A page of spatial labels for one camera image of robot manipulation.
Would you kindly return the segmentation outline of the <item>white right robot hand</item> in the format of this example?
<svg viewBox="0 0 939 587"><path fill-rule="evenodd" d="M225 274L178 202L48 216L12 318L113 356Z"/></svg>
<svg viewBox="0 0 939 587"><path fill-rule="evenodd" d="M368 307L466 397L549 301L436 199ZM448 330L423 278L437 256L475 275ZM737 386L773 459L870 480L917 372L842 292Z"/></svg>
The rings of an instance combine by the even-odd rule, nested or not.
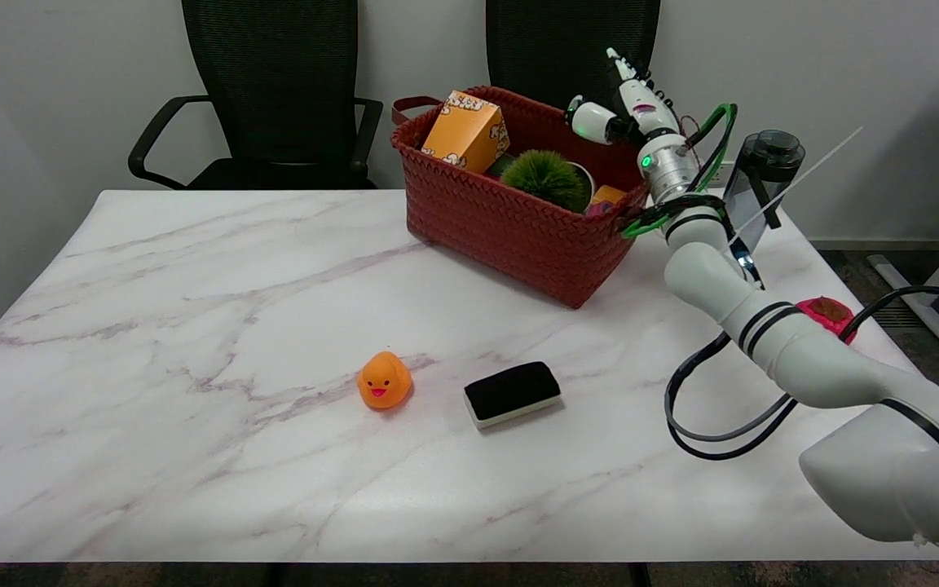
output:
<svg viewBox="0 0 939 587"><path fill-rule="evenodd" d="M564 121L578 137L610 145L629 140L644 148L657 138L681 136L681 127L667 101L653 90L633 64L615 48L606 49L606 71L614 97L612 108L577 95L564 111Z"/></svg>

